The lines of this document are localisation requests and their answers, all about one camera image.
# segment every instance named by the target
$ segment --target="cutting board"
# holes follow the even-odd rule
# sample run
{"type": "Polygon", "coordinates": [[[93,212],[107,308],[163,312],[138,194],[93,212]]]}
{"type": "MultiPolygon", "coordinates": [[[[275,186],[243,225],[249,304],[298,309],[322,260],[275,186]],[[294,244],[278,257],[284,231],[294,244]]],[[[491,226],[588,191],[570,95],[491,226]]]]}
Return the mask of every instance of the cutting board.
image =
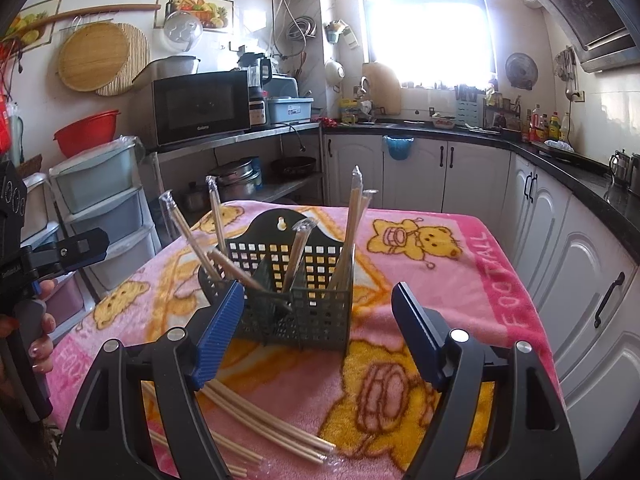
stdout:
{"type": "Polygon", "coordinates": [[[131,88],[131,83],[142,69],[151,62],[149,41],[144,33],[129,23],[117,23],[129,40],[129,59],[108,85],[98,88],[95,93],[103,97],[124,94],[131,88]]]}
{"type": "Polygon", "coordinates": [[[114,23],[91,23],[75,31],[60,50],[58,75],[78,92],[110,83],[129,59],[129,40],[114,23]]]}
{"type": "Polygon", "coordinates": [[[400,82],[394,71],[382,63],[363,63],[362,75],[369,80],[370,97],[374,106],[384,108],[385,115],[400,115],[400,82]]]}

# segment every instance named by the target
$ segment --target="fruit picture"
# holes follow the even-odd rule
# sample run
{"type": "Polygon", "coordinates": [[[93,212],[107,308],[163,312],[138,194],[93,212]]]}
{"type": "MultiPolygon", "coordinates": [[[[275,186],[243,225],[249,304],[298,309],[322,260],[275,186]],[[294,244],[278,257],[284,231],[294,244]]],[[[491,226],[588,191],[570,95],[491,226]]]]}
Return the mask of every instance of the fruit picture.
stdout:
{"type": "Polygon", "coordinates": [[[233,31],[234,3],[231,0],[156,0],[156,3],[161,9],[156,11],[155,28],[161,28],[172,12],[184,10],[198,18],[205,30],[233,31]]]}
{"type": "Polygon", "coordinates": [[[18,37],[22,42],[23,51],[51,43],[53,35],[53,26],[51,24],[45,24],[40,27],[33,27],[32,25],[48,16],[57,14],[61,1],[62,0],[46,0],[25,7],[12,21],[6,32],[6,37],[18,37]]]}

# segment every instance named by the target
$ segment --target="red plastic bowl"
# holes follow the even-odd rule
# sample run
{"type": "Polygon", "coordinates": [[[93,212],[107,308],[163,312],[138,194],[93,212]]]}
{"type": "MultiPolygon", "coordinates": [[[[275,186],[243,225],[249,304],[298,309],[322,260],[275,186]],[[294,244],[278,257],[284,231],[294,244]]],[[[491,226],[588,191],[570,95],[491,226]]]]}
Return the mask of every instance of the red plastic bowl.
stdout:
{"type": "Polygon", "coordinates": [[[53,136],[66,158],[113,140],[119,110],[110,110],[65,126],[53,136]]]}

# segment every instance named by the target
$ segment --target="white cabinet door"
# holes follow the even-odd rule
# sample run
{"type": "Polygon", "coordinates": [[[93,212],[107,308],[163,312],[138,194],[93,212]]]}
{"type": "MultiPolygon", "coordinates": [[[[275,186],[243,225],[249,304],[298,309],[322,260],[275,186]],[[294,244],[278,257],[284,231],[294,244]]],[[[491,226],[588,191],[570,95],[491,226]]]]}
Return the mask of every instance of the white cabinet door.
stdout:
{"type": "Polygon", "coordinates": [[[584,357],[618,310],[636,264],[611,232],[575,196],[562,224],[558,243],[533,296],[545,327],[558,378],[562,381],[584,357]],[[594,327],[598,306],[620,272],[594,327]]]}
{"type": "Polygon", "coordinates": [[[349,205],[351,172],[358,166],[362,172],[364,189],[379,190],[370,206],[382,208],[382,137],[328,135],[325,144],[330,205],[349,205]]]}
{"type": "Polygon", "coordinates": [[[409,156],[395,160],[384,153],[382,207],[404,211],[442,211],[447,143],[432,139],[414,139],[409,156]]]}
{"type": "Polygon", "coordinates": [[[615,316],[561,382],[582,478],[606,456],[640,401],[639,304],[637,273],[615,316]]]}
{"type": "Polygon", "coordinates": [[[507,150],[449,142],[442,212],[475,216],[497,232],[509,160],[507,150]]]}
{"type": "Polygon", "coordinates": [[[534,171],[535,167],[528,160],[511,153],[509,179],[500,215],[500,227],[494,236],[512,264],[520,248],[522,232],[529,210],[529,199],[526,194],[529,192],[529,184],[534,171]]]}
{"type": "Polygon", "coordinates": [[[558,243],[571,192],[544,171],[535,170],[527,195],[530,203],[522,242],[511,263],[522,284],[533,295],[558,243]]]}

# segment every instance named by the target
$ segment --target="microwave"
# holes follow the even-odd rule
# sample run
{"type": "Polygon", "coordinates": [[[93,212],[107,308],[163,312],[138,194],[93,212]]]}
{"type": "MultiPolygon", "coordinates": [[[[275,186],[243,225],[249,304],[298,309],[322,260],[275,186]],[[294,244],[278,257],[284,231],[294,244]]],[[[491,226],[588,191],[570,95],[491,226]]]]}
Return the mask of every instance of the microwave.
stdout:
{"type": "Polygon", "coordinates": [[[152,152],[251,127],[243,70],[157,79],[135,92],[130,102],[134,132],[152,152]]]}

